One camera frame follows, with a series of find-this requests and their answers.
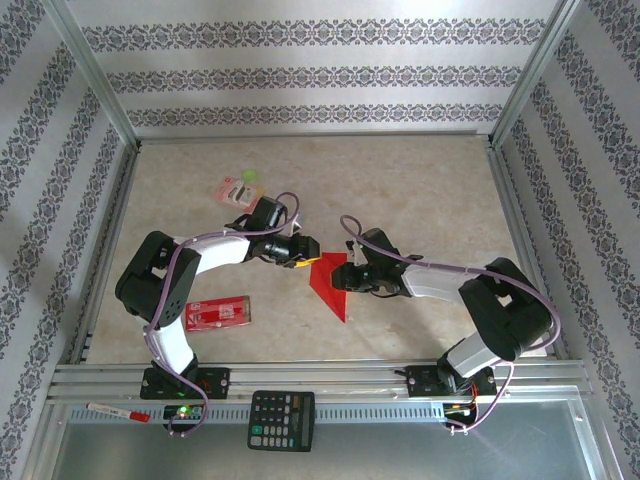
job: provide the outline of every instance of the red block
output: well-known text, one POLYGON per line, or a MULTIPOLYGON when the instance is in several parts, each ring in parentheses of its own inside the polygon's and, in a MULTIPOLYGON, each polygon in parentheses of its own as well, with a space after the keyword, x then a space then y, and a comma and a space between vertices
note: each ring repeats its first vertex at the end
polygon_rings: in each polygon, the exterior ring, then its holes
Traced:
POLYGON ((346 253, 323 252, 322 257, 311 264, 309 285, 335 313, 342 323, 347 322, 347 292, 331 286, 331 272, 347 263, 346 253))

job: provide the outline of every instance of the robotic arm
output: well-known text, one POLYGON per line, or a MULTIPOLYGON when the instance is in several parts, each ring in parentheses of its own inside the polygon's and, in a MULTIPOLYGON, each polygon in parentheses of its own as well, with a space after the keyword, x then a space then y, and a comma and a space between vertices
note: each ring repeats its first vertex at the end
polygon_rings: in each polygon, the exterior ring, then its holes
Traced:
MULTIPOLYGON (((197 377, 197 357, 187 343, 180 315, 198 274, 256 257, 293 268, 307 265, 320 256, 318 242, 293 233, 295 227, 290 236, 277 233, 282 229, 277 225, 286 213, 286 207, 278 200, 262 197, 251 215, 243 215, 226 225, 231 230, 205 235, 208 238, 202 240, 189 241, 152 232, 120 277, 116 297, 127 312, 149 322, 151 328, 147 327, 145 336, 156 360, 153 366, 163 380, 178 391, 185 393, 189 386, 175 374, 190 382, 197 377), (171 270, 171 279, 165 295, 166 277, 162 273, 167 270, 171 270)), ((295 225, 295 216, 294 213, 287 222, 289 226, 295 225)))
POLYGON ((497 258, 483 271, 452 267, 457 271, 451 272, 424 268, 427 264, 419 262, 420 256, 400 257, 378 228, 354 238, 347 247, 355 250, 356 261, 334 270, 334 288, 374 294, 384 288, 387 296, 435 297, 466 306, 477 332, 438 360, 439 381, 450 393, 485 367, 513 362, 551 327, 549 310, 532 295, 537 291, 506 258, 497 258), (358 260, 359 252, 366 263, 358 260), (529 292, 514 284, 528 287, 529 292))

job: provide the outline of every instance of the black bracket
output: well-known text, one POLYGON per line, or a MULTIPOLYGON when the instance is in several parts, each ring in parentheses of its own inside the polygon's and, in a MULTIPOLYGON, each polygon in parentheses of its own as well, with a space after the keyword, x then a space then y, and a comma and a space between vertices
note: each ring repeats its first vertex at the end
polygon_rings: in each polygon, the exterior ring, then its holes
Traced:
MULTIPOLYGON (((204 390, 212 400, 226 400, 229 392, 228 368, 198 367, 195 384, 204 390)), ((151 367, 144 371, 140 398, 143 400, 199 400, 200 394, 188 388, 179 388, 160 373, 158 368, 151 367)))
MULTIPOLYGON (((453 392, 438 376, 437 365, 409 365, 404 371, 396 371, 405 377, 407 392, 410 398, 414 397, 450 397, 466 393, 464 387, 460 391, 453 392)), ((469 386, 475 383, 478 387, 478 395, 496 395, 498 389, 491 367, 483 368, 468 379, 469 386)))

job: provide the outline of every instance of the beige floor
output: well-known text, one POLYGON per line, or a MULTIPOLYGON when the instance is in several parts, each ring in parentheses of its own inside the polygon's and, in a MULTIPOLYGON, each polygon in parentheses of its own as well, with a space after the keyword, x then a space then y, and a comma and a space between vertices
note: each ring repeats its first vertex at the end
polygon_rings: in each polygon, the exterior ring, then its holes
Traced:
MULTIPOLYGON (((115 283, 152 230, 219 230, 239 211, 212 194, 227 175, 256 169, 267 194, 300 195, 303 233, 346 251, 343 213, 383 228, 403 254, 484 265, 515 252, 478 137, 343 137, 144 146, 88 361, 147 362, 141 327, 115 283)), ((190 300, 250 295, 247 327, 188 334, 201 361, 437 358, 473 332, 464 307, 435 299, 348 296, 342 324, 308 286, 309 269, 259 261, 200 275, 190 300)))

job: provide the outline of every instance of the patterned wallpaper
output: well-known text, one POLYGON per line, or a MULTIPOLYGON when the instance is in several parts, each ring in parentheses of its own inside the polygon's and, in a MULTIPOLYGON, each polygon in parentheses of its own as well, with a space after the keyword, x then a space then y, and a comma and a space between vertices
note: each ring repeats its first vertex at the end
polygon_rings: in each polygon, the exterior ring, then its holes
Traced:
POLYGON ((442 3, 68 5, 143 138, 489 133, 555 0, 442 3))
POLYGON ((585 2, 503 145, 625 478, 640 477, 640 2, 585 2))
POLYGON ((8 480, 20 477, 53 367, 73 347, 124 147, 40 3, 0 0, 0 15, 0 479, 8 480))

